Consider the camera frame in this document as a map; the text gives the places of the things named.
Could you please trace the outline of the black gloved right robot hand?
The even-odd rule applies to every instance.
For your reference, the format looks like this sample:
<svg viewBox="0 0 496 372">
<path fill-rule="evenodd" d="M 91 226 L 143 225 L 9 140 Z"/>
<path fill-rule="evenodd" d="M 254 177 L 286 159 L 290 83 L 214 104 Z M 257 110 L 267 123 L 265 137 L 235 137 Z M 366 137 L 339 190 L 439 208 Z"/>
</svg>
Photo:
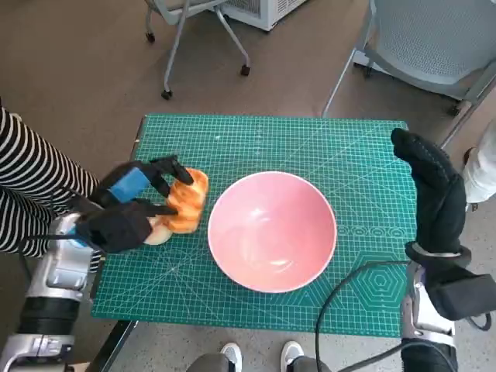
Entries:
<svg viewBox="0 0 496 372">
<path fill-rule="evenodd" d="M 394 155 L 410 166 L 416 187 L 415 242 L 430 254 L 459 254 L 466 218 L 463 178 L 435 143 L 399 128 L 391 142 Z"/>
</svg>

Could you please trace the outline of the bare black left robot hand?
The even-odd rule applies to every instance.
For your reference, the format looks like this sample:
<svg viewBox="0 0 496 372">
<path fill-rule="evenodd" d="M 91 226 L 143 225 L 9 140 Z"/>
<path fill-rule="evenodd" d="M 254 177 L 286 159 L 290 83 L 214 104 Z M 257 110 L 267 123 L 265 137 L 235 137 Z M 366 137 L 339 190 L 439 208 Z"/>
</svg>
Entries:
<svg viewBox="0 0 496 372">
<path fill-rule="evenodd" d="M 177 210 L 166 205 L 155 205 L 139 195 L 149 186 L 167 198 L 171 187 L 163 176 L 171 175 L 183 184 L 194 183 L 193 177 L 182 166 L 176 155 L 160 157 L 149 161 L 133 160 L 120 164 L 106 175 L 88 200 L 92 206 L 85 212 L 87 215 L 100 214 L 111 208 L 135 202 L 145 216 L 176 215 Z"/>
</svg>

